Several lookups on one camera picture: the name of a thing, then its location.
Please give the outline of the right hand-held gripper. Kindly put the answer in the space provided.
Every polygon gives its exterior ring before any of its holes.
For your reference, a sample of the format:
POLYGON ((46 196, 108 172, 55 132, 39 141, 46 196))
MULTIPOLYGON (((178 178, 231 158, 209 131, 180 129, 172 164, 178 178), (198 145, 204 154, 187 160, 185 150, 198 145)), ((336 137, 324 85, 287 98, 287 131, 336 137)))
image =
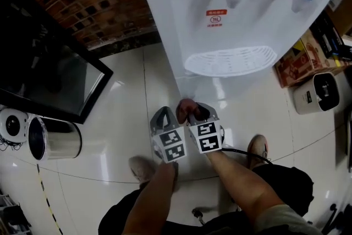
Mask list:
POLYGON ((190 114, 188 129, 190 137, 197 146, 199 153, 218 151, 222 149, 221 125, 216 110, 197 102, 199 113, 190 114))

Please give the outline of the person's beige shirt sleeve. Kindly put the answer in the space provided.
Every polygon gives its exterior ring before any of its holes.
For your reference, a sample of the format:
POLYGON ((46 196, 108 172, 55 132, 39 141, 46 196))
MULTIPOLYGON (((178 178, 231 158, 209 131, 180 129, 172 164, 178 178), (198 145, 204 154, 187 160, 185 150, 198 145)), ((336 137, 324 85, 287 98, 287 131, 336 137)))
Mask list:
POLYGON ((254 223, 257 235, 323 235, 288 205, 276 205, 264 211, 254 223))

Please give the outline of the metal framed chair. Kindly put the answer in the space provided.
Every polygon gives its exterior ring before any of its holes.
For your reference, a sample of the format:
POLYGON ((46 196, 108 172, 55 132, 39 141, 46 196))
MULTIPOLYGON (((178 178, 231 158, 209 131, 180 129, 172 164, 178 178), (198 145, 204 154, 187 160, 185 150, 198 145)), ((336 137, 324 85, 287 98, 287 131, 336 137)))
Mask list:
POLYGON ((347 123, 346 154, 348 157, 348 171, 352 173, 352 111, 348 115, 347 123))

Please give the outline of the person's left forearm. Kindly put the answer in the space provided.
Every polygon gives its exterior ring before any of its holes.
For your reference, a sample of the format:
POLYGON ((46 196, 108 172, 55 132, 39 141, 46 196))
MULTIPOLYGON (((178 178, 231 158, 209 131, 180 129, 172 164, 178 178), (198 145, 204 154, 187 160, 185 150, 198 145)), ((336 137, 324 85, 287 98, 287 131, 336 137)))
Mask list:
POLYGON ((131 209, 122 235, 161 235, 170 211, 178 164, 162 162, 131 209))

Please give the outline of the person's right forearm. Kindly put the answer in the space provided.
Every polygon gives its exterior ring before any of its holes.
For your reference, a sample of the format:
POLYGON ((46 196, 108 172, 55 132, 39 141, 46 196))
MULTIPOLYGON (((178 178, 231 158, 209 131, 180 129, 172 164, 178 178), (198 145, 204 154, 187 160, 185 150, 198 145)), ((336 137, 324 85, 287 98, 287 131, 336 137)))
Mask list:
POLYGON ((227 192, 251 222, 266 210, 283 205, 272 187, 253 171, 221 151, 207 153, 227 192))

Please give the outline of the steel trash can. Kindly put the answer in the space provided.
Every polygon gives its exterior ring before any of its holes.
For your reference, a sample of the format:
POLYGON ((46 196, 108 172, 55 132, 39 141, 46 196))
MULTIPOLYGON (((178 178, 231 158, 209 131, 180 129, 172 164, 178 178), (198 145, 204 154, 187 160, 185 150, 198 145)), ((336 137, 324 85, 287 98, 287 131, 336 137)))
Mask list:
POLYGON ((27 137, 30 152, 38 161, 74 159, 83 146, 76 124, 40 116, 30 118, 27 137))

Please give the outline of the white water dispenser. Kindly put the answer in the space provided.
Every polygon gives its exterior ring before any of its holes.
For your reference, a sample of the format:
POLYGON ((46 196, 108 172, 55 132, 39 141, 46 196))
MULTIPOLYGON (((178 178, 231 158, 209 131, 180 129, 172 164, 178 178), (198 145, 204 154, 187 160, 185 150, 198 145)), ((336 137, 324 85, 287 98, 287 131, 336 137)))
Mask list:
POLYGON ((245 92, 329 0, 147 0, 182 97, 245 92))

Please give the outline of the flat black box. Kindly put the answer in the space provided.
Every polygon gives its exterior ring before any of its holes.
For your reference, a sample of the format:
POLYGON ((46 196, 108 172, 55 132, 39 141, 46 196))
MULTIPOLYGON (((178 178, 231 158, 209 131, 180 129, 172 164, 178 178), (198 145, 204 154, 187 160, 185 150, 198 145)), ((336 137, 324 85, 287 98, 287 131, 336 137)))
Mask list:
POLYGON ((339 59, 352 62, 352 47, 346 46, 337 29, 325 11, 310 26, 313 37, 321 46, 326 58, 337 56, 339 59))

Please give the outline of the person's shoe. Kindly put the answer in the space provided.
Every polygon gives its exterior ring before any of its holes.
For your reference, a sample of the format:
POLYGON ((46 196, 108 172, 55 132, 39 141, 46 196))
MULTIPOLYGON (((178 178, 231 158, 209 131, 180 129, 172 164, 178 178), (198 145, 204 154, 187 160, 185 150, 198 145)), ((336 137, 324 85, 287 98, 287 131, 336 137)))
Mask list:
POLYGON ((155 174, 156 166, 154 162, 145 157, 134 156, 128 162, 133 176, 140 185, 149 182, 155 174))
POLYGON ((268 159, 268 144, 263 135, 258 134, 251 139, 247 152, 250 154, 247 158, 247 166, 250 170, 268 164, 266 161, 268 159))

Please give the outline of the printed cardboard box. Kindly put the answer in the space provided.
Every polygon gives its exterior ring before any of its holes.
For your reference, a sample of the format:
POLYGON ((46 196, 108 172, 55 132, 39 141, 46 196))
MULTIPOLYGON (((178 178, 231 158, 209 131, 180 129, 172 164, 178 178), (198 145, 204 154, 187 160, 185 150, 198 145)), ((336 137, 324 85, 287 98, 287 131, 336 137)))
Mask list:
POLYGON ((351 65, 349 61, 326 58, 312 32, 307 30, 274 67, 281 88, 289 88, 318 73, 337 75, 351 65))

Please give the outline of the white round device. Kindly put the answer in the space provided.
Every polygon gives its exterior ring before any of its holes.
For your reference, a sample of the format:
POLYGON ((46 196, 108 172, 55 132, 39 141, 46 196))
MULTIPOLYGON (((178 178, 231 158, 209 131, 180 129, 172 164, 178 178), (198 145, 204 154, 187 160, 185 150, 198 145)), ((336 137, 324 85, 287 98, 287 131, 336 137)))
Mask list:
POLYGON ((28 118, 27 113, 16 109, 0 110, 0 136, 11 143, 25 143, 28 118))

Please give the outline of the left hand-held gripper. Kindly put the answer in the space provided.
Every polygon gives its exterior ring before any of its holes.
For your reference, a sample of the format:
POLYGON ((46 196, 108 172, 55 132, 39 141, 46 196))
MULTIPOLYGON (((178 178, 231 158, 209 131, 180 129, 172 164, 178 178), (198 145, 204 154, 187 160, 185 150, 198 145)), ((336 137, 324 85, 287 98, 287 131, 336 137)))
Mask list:
POLYGON ((170 107, 161 107, 150 120, 153 149, 165 163, 187 157, 184 128, 170 107))

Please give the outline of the black framed glass panel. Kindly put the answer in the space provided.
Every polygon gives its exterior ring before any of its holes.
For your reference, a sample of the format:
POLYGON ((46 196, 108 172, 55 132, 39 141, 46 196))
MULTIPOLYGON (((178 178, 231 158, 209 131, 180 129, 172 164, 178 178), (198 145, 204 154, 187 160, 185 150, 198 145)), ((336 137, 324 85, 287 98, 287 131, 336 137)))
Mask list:
POLYGON ((0 104, 82 124, 113 72, 34 0, 0 0, 0 104))

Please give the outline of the brown cloth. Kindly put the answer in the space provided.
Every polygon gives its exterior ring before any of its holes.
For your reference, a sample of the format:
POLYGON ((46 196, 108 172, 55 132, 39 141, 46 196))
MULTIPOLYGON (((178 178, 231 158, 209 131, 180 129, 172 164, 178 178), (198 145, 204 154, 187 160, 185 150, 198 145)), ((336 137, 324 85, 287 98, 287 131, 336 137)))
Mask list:
POLYGON ((180 100, 175 112, 178 123, 184 124, 189 120, 191 114, 196 118, 197 121, 204 120, 204 115, 201 112, 199 105, 194 100, 180 100))

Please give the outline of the yellow and black striped tape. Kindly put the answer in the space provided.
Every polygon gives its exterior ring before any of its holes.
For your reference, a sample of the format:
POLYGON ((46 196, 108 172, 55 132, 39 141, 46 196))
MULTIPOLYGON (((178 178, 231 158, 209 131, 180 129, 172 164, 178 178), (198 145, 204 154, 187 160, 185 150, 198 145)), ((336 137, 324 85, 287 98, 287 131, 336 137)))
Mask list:
POLYGON ((39 177, 41 189, 42 189, 42 192, 43 192, 43 196, 44 196, 44 198, 45 198, 45 201, 46 201, 46 204, 47 204, 47 206, 48 206, 49 212, 50 212, 50 214, 51 214, 51 216, 52 216, 52 218, 53 218, 53 220, 54 220, 54 223, 55 223, 55 225, 56 225, 56 228, 57 228, 59 234, 60 234, 60 235, 64 235, 64 234, 63 234, 63 231, 61 230, 61 228, 60 228, 60 226, 59 226, 59 224, 58 224, 58 221, 57 221, 57 219, 56 219, 56 217, 55 217, 55 215, 54 215, 54 213, 53 213, 53 211, 52 211, 51 204, 50 204, 50 202, 49 202, 49 199, 48 199, 48 196, 47 196, 47 193, 46 193, 46 190, 45 190, 45 186, 44 186, 44 183, 43 183, 41 174, 40 174, 40 167, 39 167, 38 164, 36 164, 36 168, 37 168, 37 173, 38 173, 38 177, 39 177))

